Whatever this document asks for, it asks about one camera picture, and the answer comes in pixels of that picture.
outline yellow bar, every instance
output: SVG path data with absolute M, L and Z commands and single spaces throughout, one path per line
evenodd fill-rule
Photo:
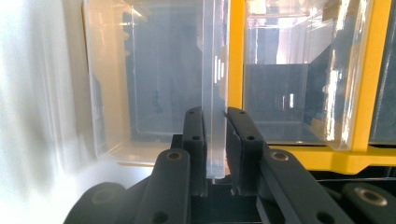
M 232 0 L 230 8 L 228 106 L 242 108 L 244 73 L 245 1 Z
M 375 107 L 375 97 L 381 69 L 390 13 L 390 0 L 374 0 L 367 38 L 361 89 L 357 105 L 352 151 L 366 151 Z
M 355 175 L 368 166 L 396 166 L 395 148 L 366 147 L 365 152 L 333 151 L 330 147 L 285 147 L 307 170 Z

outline yellow plastic frame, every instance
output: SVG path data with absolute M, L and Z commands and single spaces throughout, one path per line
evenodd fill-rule
M 351 150 L 334 151 L 330 147 L 271 147 L 293 153 L 307 170 L 354 175 L 371 165 L 396 166 L 396 149 L 368 145 L 390 5 L 391 0 L 373 0 Z M 242 108 L 245 1 L 231 1 L 230 26 L 228 106 Z

